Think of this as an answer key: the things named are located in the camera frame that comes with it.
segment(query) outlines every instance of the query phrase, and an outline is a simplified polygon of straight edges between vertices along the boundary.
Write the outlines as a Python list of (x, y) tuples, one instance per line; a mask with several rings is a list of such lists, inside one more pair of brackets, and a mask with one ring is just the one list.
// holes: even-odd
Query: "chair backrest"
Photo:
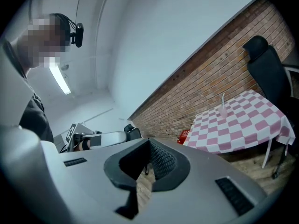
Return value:
[(243, 46), (250, 56), (247, 68), (266, 98), (279, 107), (290, 97), (291, 87), (275, 49), (264, 41), (263, 37), (255, 36)]

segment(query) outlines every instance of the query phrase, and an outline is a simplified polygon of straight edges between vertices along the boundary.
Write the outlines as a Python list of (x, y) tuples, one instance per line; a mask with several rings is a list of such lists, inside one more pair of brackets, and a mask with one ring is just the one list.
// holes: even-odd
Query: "pink and white tablecloth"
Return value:
[(270, 101), (253, 90), (224, 103), (228, 117), (218, 107), (198, 114), (184, 145), (211, 153), (227, 153), (249, 148), (276, 137), (293, 144), (295, 134), (287, 117)]

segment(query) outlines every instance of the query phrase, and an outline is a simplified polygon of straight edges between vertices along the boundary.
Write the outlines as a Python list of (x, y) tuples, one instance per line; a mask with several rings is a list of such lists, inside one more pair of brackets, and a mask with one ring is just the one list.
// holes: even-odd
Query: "wooden floor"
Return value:
[[(253, 180), (255, 180), (266, 193), (270, 194), (286, 185), (289, 176), (294, 169), (295, 158), (288, 154), (286, 160), (281, 166), (280, 175), (273, 180), (271, 175), (275, 171), (276, 166), (280, 160), (280, 155), (283, 147), (275, 146), (271, 150), (268, 162), (264, 169), (261, 168), (267, 145), (259, 145), (230, 154), (221, 154), (220, 156), (230, 162), (236, 169), (242, 171)], [(149, 165), (149, 174), (144, 175), (144, 171), (137, 179), (137, 200), (138, 208), (141, 211), (151, 196), (152, 183), (155, 181), (155, 175), (152, 165)]]

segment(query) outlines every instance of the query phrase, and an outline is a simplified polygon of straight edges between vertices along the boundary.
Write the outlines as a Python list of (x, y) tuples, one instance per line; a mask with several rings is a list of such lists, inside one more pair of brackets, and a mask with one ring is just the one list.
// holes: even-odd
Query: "black grille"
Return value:
[(76, 165), (76, 164), (83, 163), (83, 162), (87, 162), (87, 160), (85, 158), (79, 158), (79, 159), (65, 161), (64, 164), (65, 164), (65, 166), (68, 167), (68, 166)]
[(218, 184), (224, 195), (227, 197), (239, 215), (243, 215), (254, 208), (253, 204), (228, 178), (221, 178), (215, 180), (215, 182)]
[(150, 162), (153, 164), (156, 180), (168, 175), (176, 166), (176, 159), (153, 142), (150, 143)]

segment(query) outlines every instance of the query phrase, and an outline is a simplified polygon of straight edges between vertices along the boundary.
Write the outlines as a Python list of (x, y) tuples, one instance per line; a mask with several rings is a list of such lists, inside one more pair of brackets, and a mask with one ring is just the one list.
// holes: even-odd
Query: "person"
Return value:
[(90, 139), (86, 139), (84, 141), (81, 141), (75, 148), (74, 152), (83, 151), (83, 150), (89, 150), (90, 149)]
[[(71, 27), (63, 15), (49, 14), (33, 19), (28, 28), (13, 42), (4, 39), (3, 50), (11, 64), (28, 83), (31, 69), (48, 66), (50, 58), (58, 57), (70, 45)], [(54, 142), (49, 121), (39, 96), (33, 91), (19, 125), (37, 134), (41, 140)]]

